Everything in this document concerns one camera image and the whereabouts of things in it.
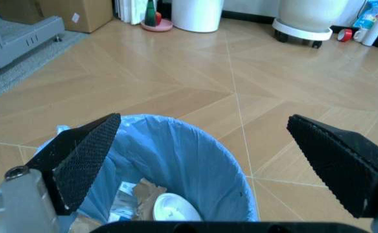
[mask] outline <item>white bucket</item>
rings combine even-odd
[[[219,28],[224,0],[173,0],[174,26],[191,32],[209,33]]]

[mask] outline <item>plant stand with wheels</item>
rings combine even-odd
[[[329,40],[332,35],[331,29],[321,33],[308,32],[285,25],[277,18],[274,20],[272,27],[275,29],[274,37],[279,42],[285,43],[288,41],[289,36],[294,36],[303,39],[303,44],[308,43],[310,40],[313,41],[312,47],[316,49],[320,48],[323,41]]]

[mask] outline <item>cardboard box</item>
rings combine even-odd
[[[45,17],[60,16],[65,29],[91,33],[113,18],[111,0],[40,0]]]
[[[7,21],[26,24],[44,19],[38,0],[0,0],[0,16]]]

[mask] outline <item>gray metal bracket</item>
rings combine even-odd
[[[31,26],[22,36],[3,41],[0,35],[0,68],[65,30],[60,17],[49,17]]]

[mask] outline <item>cardboard scrap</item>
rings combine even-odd
[[[167,191],[167,188],[156,186],[148,180],[142,178],[140,183],[133,189],[134,196],[137,197],[137,213],[133,220],[153,221],[153,207],[156,199]]]

